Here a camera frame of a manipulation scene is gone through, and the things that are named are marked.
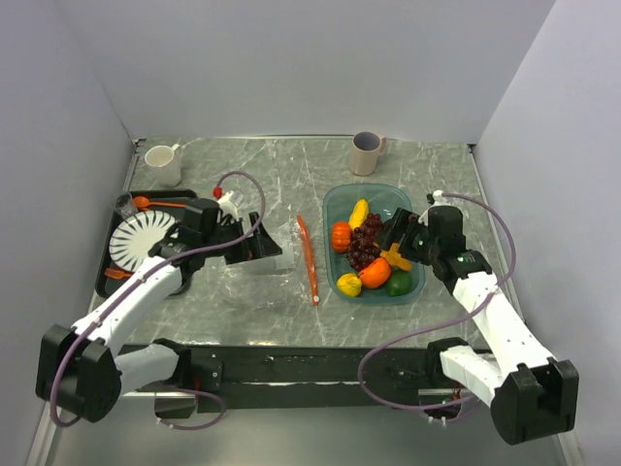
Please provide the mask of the clear zip top bag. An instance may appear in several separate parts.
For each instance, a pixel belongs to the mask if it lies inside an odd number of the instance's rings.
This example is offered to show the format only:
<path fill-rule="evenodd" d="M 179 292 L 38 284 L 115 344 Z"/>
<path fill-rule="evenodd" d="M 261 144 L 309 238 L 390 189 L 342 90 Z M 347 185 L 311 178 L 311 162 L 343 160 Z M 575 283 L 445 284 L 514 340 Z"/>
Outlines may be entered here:
<path fill-rule="evenodd" d="M 295 217 L 270 232 L 282 254 L 222 266 L 214 283 L 216 296 L 249 311 L 311 303 L 311 288 Z"/>

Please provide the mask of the purple grape bunch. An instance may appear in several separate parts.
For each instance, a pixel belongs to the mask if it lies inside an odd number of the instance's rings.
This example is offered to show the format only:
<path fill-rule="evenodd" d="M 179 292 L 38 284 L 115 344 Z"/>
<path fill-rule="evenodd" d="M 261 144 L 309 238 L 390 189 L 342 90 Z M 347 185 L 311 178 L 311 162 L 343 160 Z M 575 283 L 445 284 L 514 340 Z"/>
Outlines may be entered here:
<path fill-rule="evenodd" d="M 379 258 L 380 248 L 376 245 L 376 235 L 382 225 L 379 214 L 369 214 L 363 225 L 353 230 L 346 258 L 355 272 L 360 272 Z"/>

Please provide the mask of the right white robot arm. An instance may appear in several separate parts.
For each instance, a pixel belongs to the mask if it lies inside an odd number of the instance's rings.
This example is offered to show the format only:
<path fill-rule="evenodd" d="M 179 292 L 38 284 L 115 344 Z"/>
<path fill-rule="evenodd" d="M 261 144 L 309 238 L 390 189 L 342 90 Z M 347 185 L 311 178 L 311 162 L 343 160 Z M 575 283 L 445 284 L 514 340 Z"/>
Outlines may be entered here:
<path fill-rule="evenodd" d="M 489 407 L 498 433 L 509 445 L 573 430 L 576 368 L 536 339 L 504 295 L 486 258 L 468 248 L 458 208 L 434 205 L 421 216 L 399 208 L 377 242 L 383 248 L 397 245 L 404 259 L 431 267 L 491 351 L 483 357 L 460 338 L 429 344 L 424 373 L 431 384 L 455 381 L 469 390 Z"/>

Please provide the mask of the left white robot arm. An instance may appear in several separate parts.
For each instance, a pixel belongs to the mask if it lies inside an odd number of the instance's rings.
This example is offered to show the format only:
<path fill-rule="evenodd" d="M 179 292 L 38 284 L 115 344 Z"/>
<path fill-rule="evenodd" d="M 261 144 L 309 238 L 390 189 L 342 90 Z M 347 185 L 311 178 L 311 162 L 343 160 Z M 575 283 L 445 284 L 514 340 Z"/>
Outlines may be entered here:
<path fill-rule="evenodd" d="M 56 426 L 97 422 L 121 395 L 152 383 L 192 392 L 195 367 L 187 347 L 160 339 L 133 352 L 121 349 L 152 309 L 208 259 L 222 257 L 232 265 L 282 253 L 262 224 L 264 206 L 250 213 L 249 228 L 234 208 L 226 200 L 192 200 L 181 219 L 144 239 L 146 258 L 103 304 L 71 326 L 54 325 L 45 333 L 35 393 L 48 402 Z"/>

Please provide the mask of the orange ginger root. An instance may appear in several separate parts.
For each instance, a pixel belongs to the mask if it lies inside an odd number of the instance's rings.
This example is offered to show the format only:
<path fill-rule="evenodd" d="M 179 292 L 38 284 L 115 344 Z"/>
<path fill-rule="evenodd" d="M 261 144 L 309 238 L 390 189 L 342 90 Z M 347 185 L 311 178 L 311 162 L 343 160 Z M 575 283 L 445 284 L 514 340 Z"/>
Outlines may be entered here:
<path fill-rule="evenodd" d="M 399 253 L 400 245 L 393 243 L 388 250 L 382 250 L 380 256 L 384 258 L 391 267 L 409 272 L 412 269 L 412 263 L 404 259 Z"/>

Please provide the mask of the teal plastic tray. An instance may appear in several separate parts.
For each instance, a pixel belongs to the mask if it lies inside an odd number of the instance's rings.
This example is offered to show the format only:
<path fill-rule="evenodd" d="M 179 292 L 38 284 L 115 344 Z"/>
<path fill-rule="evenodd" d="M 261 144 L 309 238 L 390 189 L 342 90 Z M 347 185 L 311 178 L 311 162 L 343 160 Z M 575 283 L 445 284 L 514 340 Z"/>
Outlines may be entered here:
<path fill-rule="evenodd" d="M 381 246 L 379 233 L 400 209 L 404 192 L 381 183 L 343 184 L 323 200 L 326 269 L 337 296 L 355 304 L 398 305 L 423 288 L 423 268 L 405 260 L 397 246 Z"/>

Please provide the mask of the yellow squash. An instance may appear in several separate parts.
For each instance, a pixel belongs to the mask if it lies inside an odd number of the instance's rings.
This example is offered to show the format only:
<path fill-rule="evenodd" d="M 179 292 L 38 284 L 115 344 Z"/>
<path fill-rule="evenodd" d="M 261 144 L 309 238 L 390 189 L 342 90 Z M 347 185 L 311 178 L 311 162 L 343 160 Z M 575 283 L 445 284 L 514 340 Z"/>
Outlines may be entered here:
<path fill-rule="evenodd" d="M 369 215 L 369 204 L 366 199 L 360 199 L 355 204 L 351 215 L 348 219 L 348 225 L 351 230 L 360 228 Z"/>

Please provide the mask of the green lime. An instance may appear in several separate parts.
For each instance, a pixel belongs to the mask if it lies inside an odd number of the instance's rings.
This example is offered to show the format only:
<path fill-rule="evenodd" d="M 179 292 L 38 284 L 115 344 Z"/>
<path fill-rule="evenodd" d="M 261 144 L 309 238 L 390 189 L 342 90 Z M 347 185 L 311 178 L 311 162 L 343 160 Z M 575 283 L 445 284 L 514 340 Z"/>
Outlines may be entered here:
<path fill-rule="evenodd" d="M 401 269 L 395 270 L 384 284 L 384 289 L 390 297 L 407 295 L 413 288 L 411 273 Z"/>

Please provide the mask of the small orange pumpkin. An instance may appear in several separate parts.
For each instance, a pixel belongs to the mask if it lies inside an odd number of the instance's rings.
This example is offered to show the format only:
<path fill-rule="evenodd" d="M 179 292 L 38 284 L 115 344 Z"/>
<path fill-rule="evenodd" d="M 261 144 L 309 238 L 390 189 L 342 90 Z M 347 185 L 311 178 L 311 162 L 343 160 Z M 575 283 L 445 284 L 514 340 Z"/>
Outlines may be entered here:
<path fill-rule="evenodd" d="M 351 243 L 351 228 L 347 221 L 341 220 L 333 225 L 331 247 L 337 253 L 347 252 Z"/>

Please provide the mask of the black tray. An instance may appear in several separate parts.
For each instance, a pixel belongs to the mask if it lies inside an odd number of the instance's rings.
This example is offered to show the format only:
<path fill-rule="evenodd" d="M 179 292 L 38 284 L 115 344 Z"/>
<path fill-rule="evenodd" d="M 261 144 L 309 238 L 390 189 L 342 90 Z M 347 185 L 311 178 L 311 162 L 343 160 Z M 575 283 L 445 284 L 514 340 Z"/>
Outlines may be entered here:
<path fill-rule="evenodd" d="M 181 189 L 155 189 L 155 190 L 133 190 L 130 191 L 133 198 L 136 196 L 145 196 L 146 198 L 153 201 L 162 201 L 162 202 L 173 202 L 180 204 L 187 204 L 191 199 L 197 198 L 197 193 L 192 189 L 181 188 Z M 174 209 L 174 208 L 164 208 L 164 207 L 152 207 L 146 210 L 140 210 L 140 212 L 145 211 L 162 211 L 172 215 L 176 220 L 180 219 L 182 209 Z M 110 297 L 114 292 L 116 292 L 123 284 L 125 284 L 130 278 L 124 280 L 113 280 L 104 276 L 104 271 L 106 268 L 114 268 L 120 269 L 116 266 L 110 257 L 109 254 L 109 240 L 111 239 L 112 233 L 114 230 L 124 221 L 116 212 L 113 212 L 113 216 L 111 219 L 111 223 L 109 226 L 109 231 L 107 233 L 106 245 L 104 251 L 102 253 L 102 258 L 99 266 L 99 271 L 97 274 L 97 281 L 95 285 L 96 293 L 102 298 Z"/>

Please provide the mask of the orange plastic spoon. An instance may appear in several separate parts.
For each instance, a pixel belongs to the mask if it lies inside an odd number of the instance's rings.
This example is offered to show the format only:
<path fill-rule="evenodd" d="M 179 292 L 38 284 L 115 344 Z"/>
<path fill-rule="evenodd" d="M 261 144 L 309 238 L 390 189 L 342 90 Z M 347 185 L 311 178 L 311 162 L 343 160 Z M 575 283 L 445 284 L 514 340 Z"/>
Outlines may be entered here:
<path fill-rule="evenodd" d="M 146 210 L 152 207 L 164 207 L 164 208 L 174 208 L 174 209 L 184 209 L 186 207 L 185 204 L 173 203 L 173 202 L 162 202 L 162 201 L 153 201 L 145 196 L 136 196 L 133 198 L 133 203 L 139 210 Z"/>

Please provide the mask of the striped white plate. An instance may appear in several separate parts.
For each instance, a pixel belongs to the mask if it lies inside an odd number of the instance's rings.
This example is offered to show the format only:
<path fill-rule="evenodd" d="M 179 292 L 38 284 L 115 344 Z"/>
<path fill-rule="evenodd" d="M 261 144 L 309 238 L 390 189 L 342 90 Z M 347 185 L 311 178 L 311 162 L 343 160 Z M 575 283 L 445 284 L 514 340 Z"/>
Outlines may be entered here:
<path fill-rule="evenodd" d="M 162 211 L 139 212 L 125 219 L 112 233 L 109 254 L 126 272 L 136 272 L 153 245 L 164 238 L 176 219 Z"/>

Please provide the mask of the clear plastic glass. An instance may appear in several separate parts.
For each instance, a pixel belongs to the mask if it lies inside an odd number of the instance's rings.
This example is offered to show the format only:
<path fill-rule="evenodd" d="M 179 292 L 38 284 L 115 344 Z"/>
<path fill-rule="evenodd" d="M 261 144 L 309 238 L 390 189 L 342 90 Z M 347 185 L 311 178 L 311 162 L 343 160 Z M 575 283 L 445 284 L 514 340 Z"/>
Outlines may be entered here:
<path fill-rule="evenodd" d="M 127 219 L 138 212 L 130 192 L 121 193 L 114 202 L 114 211 L 122 218 Z"/>

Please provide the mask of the orange plastic fork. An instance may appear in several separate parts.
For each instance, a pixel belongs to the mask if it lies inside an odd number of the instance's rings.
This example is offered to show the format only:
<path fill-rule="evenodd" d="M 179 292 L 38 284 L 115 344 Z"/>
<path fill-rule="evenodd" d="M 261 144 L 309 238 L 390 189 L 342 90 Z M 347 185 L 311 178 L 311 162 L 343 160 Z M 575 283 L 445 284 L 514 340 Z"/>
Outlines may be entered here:
<path fill-rule="evenodd" d="M 130 278 L 132 273 L 114 268 L 106 268 L 104 276 L 113 280 L 124 280 Z"/>

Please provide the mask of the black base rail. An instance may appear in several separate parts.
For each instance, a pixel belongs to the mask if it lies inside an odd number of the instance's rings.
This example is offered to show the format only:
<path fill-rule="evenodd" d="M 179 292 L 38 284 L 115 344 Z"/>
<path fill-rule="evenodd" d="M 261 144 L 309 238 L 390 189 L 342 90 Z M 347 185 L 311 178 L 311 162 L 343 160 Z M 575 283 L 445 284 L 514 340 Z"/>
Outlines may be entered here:
<path fill-rule="evenodd" d="M 188 374 L 152 382 L 150 390 L 201 389 L 228 409 L 340 408 L 372 406 L 373 393 L 409 405 L 431 403 L 458 387 L 439 372 L 425 349 L 190 346 Z"/>

